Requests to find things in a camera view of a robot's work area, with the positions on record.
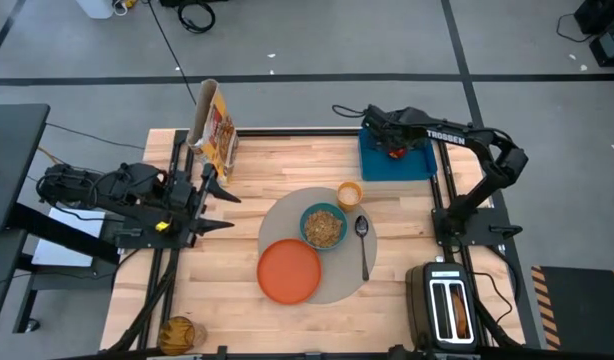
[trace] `wooden board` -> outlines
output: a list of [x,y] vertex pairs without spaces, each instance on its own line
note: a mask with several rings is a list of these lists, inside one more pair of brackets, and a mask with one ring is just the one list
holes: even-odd
[[[173,136],[173,129],[152,129],[144,161],[166,169]],[[458,192],[465,193],[482,178],[478,162],[459,147],[449,146],[449,155]],[[200,171],[195,165],[197,184]],[[444,177],[439,178],[447,205]],[[429,182],[362,183],[362,205],[378,234],[378,255],[370,281],[352,296],[328,305],[283,306],[267,299],[256,282],[258,229],[275,201],[297,189],[335,189],[347,180],[362,183],[355,137],[241,139],[226,188],[243,202],[211,199],[205,215],[236,226],[207,234],[180,256],[171,314],[207,327],[207,342],[195,352],[214,353],[219,345],[234,353],[384,352],[394,344],[413,348],[405,272],[442,253],[433,238]],[[513,303],[505,264],[487,249],[472,249],[474,270],[492,274]],[[101,348],[117,341],[142,307],[151,259],[152,252],[142,250],[118,272]],[[167,259],[165,255],[163,268]],[[478,289],[494,318],[507,310],[489,279],[479,277]],[[157,324],[160,309],[154,314],[152,323]],[[512,338],[524,342],[516,309],[501,323]],[[155,344],[156,329],[152,327],[150,345]]]

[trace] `bowl of cereal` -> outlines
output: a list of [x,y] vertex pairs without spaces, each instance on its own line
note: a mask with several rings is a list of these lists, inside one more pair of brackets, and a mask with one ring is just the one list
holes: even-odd
[[346,234],[347,218],[336,205],[314,204],[300,217],[300,235],[314,249],[331,250]]

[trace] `yellow and black hazard stripe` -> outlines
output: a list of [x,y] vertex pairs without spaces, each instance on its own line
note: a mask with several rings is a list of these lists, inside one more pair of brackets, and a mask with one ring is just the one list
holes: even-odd
[[540,311],[540,319],[543,323],[547,349],[558,350],[560,348],[558,327],[556,327],[556,320],[554,319],[554,311],[552,310],[551,300],[549,299],[545,275],[540,269],[540,266],[531,267],[531,277],[534,280],[534,289],[536,289],[536,297],[538,298],[538,310]]

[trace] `red object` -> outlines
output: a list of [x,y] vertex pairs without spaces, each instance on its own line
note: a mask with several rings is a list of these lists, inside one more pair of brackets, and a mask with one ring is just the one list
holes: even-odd
[[322,270],[316,250],[298,239],[285,239],[265,249],[256,275],[265,295],[278,303],[293,305],[316,292]]
[[394,159],[400,159],[403,156],[405,156],[405,154],[407,154],[407,149],[406,148],[402,148],[402,149],[398,149],[398,150],[392,150],[389,152],[389,156],[393,157]]

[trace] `spoon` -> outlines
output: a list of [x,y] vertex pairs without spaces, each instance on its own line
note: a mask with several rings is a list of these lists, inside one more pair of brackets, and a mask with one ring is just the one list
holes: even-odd
[[356,218],[356,235],[360,238],[360,241],[363,244],[363,280],[369,280],[369,270],[367,270],[367,258],[365,257],[365,235],[369,232],[369,223],[367,223],[367,218],[360,215]]

